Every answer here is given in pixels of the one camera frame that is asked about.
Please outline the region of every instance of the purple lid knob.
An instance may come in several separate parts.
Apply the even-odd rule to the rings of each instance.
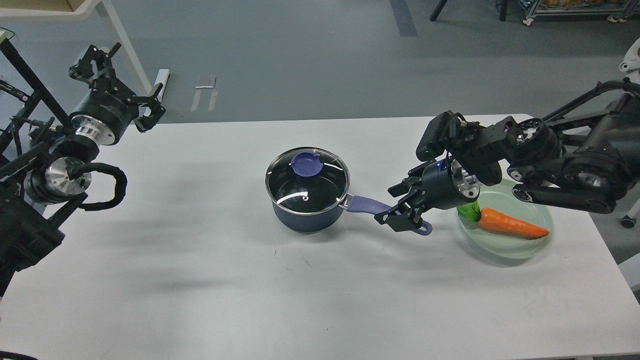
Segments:
[[[313,152],[303,151],[291,159],[291,167],[296,175],[301,177],[314,177],[320,173],[323,164],[320,162],[320,155]]]

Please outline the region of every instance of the pot handle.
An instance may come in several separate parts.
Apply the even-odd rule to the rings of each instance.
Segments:
[[[346,204],[345,209],[350,213],[368,213],[375,215],[391,208],[391,206],[383,202],[370,199],[368,197],[347,194],[347,200],[348,203]],[[429,235],[432,230],[433,227],[431,224],[423,220],[422,227],[412,231],[420,235]]]

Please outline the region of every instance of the toy carrot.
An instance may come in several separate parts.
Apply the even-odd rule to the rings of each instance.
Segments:
[[[458,206],[458,214],[469,221],[477,222],[483,229],[516,234],[527,238],[541,238],[549,233],[548,230],[522,221],[492,208],[482,208],[477,201],[464,206]]]

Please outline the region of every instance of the navy blue pot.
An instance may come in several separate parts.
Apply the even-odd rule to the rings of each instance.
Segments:
[[[331,226],[343,210],[378,214],[391,207],[348,194],[349,170],[336,155],[317,147],[299,147],[276,157],[267,169],[265,186],[280,221],[299,233],[316,233]],[[431,233],[423,222],[414,230]]]

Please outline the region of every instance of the plate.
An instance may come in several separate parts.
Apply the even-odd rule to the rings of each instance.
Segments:
[[[485,250],[503,258],[528,259],[538,255],[549,245],[554,234],[554,222],[546,206],[516,199],[511,193],[514,185],[512,181],[502,180],[495,186],[482,186],[478,197],[480,208],[493,208],[511,217],[544,227],[549,230],[548,235],[528,240],[519,236],[487,231],[479,228],[476,223],[463,218],[460,220],[467,236]]]

